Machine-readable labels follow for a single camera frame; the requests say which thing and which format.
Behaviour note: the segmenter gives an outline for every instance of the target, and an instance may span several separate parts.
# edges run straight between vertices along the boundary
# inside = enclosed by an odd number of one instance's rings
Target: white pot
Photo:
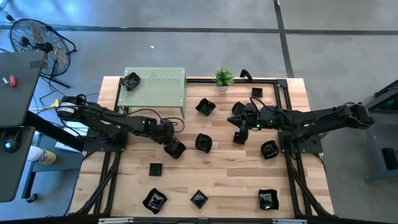
[[[218,91],[227,91],[229,86],[218,86],[217,90]]]

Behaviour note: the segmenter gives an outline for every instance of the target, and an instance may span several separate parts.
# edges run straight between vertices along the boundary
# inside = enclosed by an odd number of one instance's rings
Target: white container
[[[31,146],[27,155],[28,161],[39,162],[44,165],[51,165],[56,159],[57,155],[55,155],[55,153],[36,146]]]
[[[218,86],[217,90],[218,91],[227,91],[229,86]]]

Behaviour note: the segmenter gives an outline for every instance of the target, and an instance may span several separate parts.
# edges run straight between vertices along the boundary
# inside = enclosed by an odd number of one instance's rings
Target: white bottle
[[[57,155],[55,155],[55,153],[36,146],[31,146],[27,155],[28,161],[39,162],[44,165],[51,165],[56,159]]]

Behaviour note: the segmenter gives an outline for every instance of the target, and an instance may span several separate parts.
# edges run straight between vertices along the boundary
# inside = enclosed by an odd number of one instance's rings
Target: gray concrete floor
[[[398,29],[397,1],[280,0],[280,5],[287,29]],[[5,10],[16,19],[29,17],[50,24],[277,28],[271,0],[13,0]],[[0,30],[0,47],[11,50],[7,33]],[[62,34],[78,47],[68,72],[59,78],[71,84],[70,90],[59,88],[68,95],[96,93],[104,75],[122,75],[125,67],[134,66],[185,67],[187,75],[212,76],[215,69],[225,65],[235,73],[246,68],[255,77],[286,77],[277,34]],[[287,36],[294,75],[304,78],[313,110],[347,101],[367,102],[375,91],[397,79],[397,41],[398,36]],[[40,81],[35,96],[40,98],[48,92],[48,85]],[[60,94],[55,93],[45,102],[51,104],[57,98]],[[58,122],[54,111],[42,116]],[[397,222],[398,179],[363,182],[363,177],[372,172],[373,162],[363,131],[333,131],[322,143],[335,213],[346,218]],[[0,204],[0,220],[63,215],[76,175],[75,171],[40,174],[34,185],[40,199],[25,203],[19,199],[19,189],[13,202]]]

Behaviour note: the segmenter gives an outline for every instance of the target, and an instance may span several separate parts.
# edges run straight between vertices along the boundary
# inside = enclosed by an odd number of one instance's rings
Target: small green plant
[[[216,86],[230,86],[234,83],[234,74],[224,67],[216,70],[215,75]]]

